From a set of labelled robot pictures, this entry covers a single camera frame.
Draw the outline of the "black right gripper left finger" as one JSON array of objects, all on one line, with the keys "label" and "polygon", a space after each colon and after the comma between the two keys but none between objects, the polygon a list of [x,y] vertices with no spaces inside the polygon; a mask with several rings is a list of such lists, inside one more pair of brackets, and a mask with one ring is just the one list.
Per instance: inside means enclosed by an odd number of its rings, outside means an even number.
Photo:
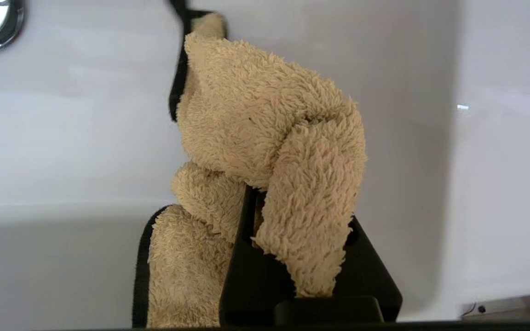
[{"label": "black right gripper left finger", "polygon": [[222,327],[280,327],[276,308],[295,286],[284,264],[253,245],[258,190],[246,186],[230,265],[219,302]]}]

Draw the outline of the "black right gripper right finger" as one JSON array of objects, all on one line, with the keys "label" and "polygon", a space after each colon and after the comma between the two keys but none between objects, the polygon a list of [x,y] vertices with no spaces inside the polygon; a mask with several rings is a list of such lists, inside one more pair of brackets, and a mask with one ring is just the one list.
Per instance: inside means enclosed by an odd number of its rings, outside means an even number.
[{"label": "black right gripper right finger", "polygon": [[355,216],[349,228],[345,260],[336,277],[336,296],[372,296],[384,321],[395,322],[403,304],[402,294]]}]

